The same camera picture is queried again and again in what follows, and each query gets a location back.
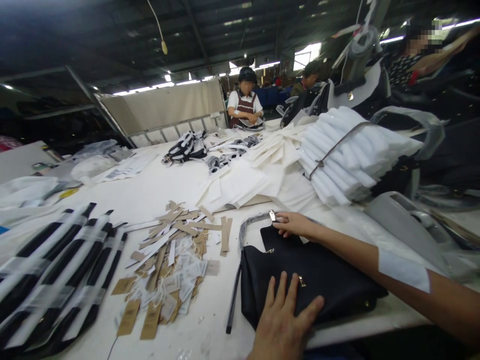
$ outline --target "window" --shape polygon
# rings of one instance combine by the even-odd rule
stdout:
[[[293,70],[302,70],[305,65],[311,62],[313,59],[317,58],[320,54],[320,48],[322,43],[318,42],[315,44],[310,44],[303,50],[297,51],[295,53],[295,62],[293,63]]]

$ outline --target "patterned shirt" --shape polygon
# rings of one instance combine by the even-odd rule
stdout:
[[[409,69],[418,63],[422,57],[423,55],[421,54],[415,56],[402,55],[392,62],[390,68],[388,69],[390,87],[394,88],[407,85],[412,77],[412,71],[409,71]]]

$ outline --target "metal frame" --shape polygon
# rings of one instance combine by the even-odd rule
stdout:
[[[219,111],[218,112],[219,114],[227,114],[226,111]],[[135,132],[133,134],[130,134],[128,135],[128,139],[130,141],[132,141],[132,137],[134,136],[139,136],[139,135],[143,135],[145,136],[146,140],[151,144],[152,141],[150,140],[150,138],[148,137],[148,133],[151,133],[151,132],[154,132],[154,131],[157,131],[159,130],[160,131],[160,134],[161,134],[161,137],[163,138],[163,140],[168,143],[168,140],[167,140],[167,137],[165,136],[163,130],[164,129],[167,129],[167,128],[174,128],[178,137],[180,138],[181,134],[180,134],[180,131],[179,129],[177,128],[178,125],[182,125],[182,124],[188,124],[188,126],[190,127],[190,130],[191,131],[194,131],[194,128],[192,126],[192,122],[193,121],[196,121],[196,120],[200,120],[201,121],[201,125],[203,127],[203,130],[207,131],[207,127],[205,126],[205,118],[208,117],[209,114],[205,114],[205,115],[202,115],[202,116],[197,116],[197,117],[194,117],[194,118],[191,118],[191,119],[187,119],[187,120],[183,120],[183,121],[179,121],[179,122],[176,122],[174,124],[168,124],[168,125],[162,125],[162,126],[157,126],[157,127],[152,127],[150,129],[147,129],[147,130],[143,130],[143,131],[139,131],[139,132]],[[218,123],[218,118],[221,117],[221,116],[215,116],[213,119],[215,121],[215,125],[216,127],[218,128],[219,127],[219,123]],[[225,126],[227,126],[227,118],[224,117],[224,121],[225,121]]]
[[[6,83],[6,82],[10,82],[10,81],[13,81],[13,80],[20,80],[20,79],[36,78],[36,77],[43,76],[43,75],[48,75],[48,74],[53,74],[53,73],[61,73],[61,72],[68,72],[70,74],[70,76],[73,78],[73,80],[80,87],[80,89],[83,91],[83,93],[86,95],[86,97],[92,103],[87,104],[87,105],[79,105],[79,106],[75,106],[75,107],[70,107],[70,108],[57,110],[57,111],[46,112],[46,113],[38,114],[38,115],[26,116],[26,117],[24,117],[24,119],[26,119],[26,120],[38,120],[38,119],[45,119],[45,118],[50,118],[50,117],[58,116],[58,115],[65,115],[65,114],[81,112],[81,111],[90,110],[90,109],[97,109],[97,111],[105,119],[107,124],[110,125],[110,127],[114,131],[116,131],[118,134],[123,136],[125,138],[125,140],[130,144],[130,146],[132,146],[133,148],[136,148],[136,146],[132,142],[132,140],[130,140],[130,138],[128,138],[123,133],[122,129],[118,126],[117,122],[112,117],[112,115],[103,108],[101,102],[90,91],[89,87],[83,82],[83,80],[78,76],[78,74],[75,71],[73,71],[73,69],[68,65],[53,67],[53,68],[50,68],[50,69],[45,69],[45,70],[40,70],[40,71],[25,72],[25,73],[21,73],[21,74],[17,74],[17,75],[12,75],[12,76],[0,77],[0,83]]]

